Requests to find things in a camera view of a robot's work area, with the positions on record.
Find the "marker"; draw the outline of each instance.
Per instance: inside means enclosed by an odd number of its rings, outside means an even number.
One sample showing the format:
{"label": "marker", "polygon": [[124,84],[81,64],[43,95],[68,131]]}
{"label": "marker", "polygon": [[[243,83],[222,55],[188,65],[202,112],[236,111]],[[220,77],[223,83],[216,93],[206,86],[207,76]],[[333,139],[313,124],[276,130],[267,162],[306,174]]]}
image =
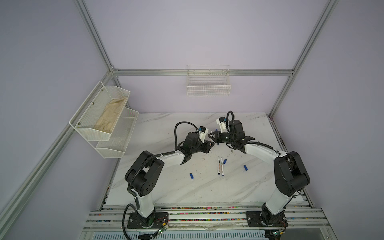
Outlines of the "marker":
{"label": "marker", "polygon": [[221,171],[220,171],[220,157],[217,158],[217,174],[218,175],[221,174]]}
{"label": "marker", "polygon": [[224,177],[224,165],[223,165],[223,158],[221,158],[221,176]]}

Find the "beige towel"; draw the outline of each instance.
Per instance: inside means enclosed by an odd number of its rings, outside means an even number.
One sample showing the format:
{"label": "beige towel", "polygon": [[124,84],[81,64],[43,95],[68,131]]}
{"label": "beige towel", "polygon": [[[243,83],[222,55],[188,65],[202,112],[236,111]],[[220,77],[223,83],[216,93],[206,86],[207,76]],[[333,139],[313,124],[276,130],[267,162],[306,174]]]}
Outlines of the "beige towel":
{"label": "beige towel", "polygon": [[97,120],[93,128],[102,132],[112,133],[113,127],[118,120],[126,99],[127,97],[110,101],[105,106],[103,114],[100,116],[99,120]]}

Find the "metal bracket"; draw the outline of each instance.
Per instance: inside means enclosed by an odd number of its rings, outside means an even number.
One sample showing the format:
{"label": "metal bracket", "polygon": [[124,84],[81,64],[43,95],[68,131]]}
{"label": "metal bracket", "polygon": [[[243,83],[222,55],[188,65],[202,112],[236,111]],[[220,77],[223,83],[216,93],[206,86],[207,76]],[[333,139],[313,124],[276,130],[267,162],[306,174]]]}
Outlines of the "metal bracket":
{"label": "metal bracket", "polygon": [[[266,227],[264,224],[262,224],[262,217],[261,217],[261,211],[249,211],[245,212],[247,216],[247,222],[248,222],[248,227]],[[284,213],[282,213],[282,218],[281,220],[285,226],[288,226],[288,222],[286,220],[286,217]],[[272,224],[270,227],[282,227],[282,223],[276,223]]]}
{"label": "metal bracket", "polygon": [[[153,221],[153,224],[149,228],[156,228],[159,229],[163,226],[164,222],[168,222],[168,213],[167,212],[156,212],[155,213],[155,220]],[[140,225],[140,222],[137,218],[137,213],[133,212],[129,215],[128,220],[128,229],[140,229],[143,228]]]}

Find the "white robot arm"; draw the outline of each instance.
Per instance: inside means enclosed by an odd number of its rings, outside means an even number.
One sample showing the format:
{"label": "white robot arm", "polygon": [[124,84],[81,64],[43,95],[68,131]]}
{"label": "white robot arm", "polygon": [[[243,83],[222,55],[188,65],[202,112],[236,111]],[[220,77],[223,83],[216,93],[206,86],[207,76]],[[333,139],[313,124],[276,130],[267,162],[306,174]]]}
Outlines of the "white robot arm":
{"label": "white robot arm", "polygon": [[[309,184],[310,179],[299,154],[274,150],[269,145],[252,142],[254,138],[245,135],[241,122],[234,120],[233,113],[232,120],[227,120],[230,113],[232,111],[228,112],[226,118],[221,117],[217,120],[220,130],[210,134],[205,127],[197,128],[190,122],[180,122],[193,125],[196,131],[188,133],[185,141],[178,145],[176,139],[176,127],[180,124],[178,123],[175,126],[175,151],[157,155],[144,151],[140,154],[126,173],[125,180],[128,182],[128,192],[135,198],[137,218],[142,227],[150,227],[154,221],[155,208],[151,191],[162,168],[184,164],[191,159],[193,153],[209,153],[215,142],[225,142],[228,147],[251,154],[273,166],[276,189],[262,206],[260,222],[264,226],[278,223],[284,207],[292,199],[293,194]],[[205,140],[206,135],[214,142]]]}
{"label": "white robot arm", "polygon": [[[231,121],[228,120],[229,114],[232,115]],[[278,151],[260,142],[252,142],[254,138],[245,135],[241,122],[234,119],[232,111],[227,113],[226,118],[221,117],[216,122],[220,131],[210,133],[210,139],[214,142],[225,142],[228,147],[253,155],[273,166],[276,189],[262,206],[260,221],[265,226],[277,223],[293,194],[310,183],[300,155],[296,152]]]}

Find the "metal vent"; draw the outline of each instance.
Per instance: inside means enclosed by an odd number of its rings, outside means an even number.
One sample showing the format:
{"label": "metal vent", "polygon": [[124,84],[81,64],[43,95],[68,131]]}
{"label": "metal vent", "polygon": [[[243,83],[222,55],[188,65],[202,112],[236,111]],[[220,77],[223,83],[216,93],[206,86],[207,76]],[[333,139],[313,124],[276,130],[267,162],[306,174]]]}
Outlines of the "metal vent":
{"label": "metal vent", "polygon": [[[127,232],[132,240],[138,239],[138,235],[144,232]],[[268,239],[264,237],[264,230],[216,230],[216,231],[169,231],[160,234],[156,239],[206,239],[206,240],[259,240]],[[122,232],[97,232],[94,234],[93,240],[99,239],[125,239]]]}

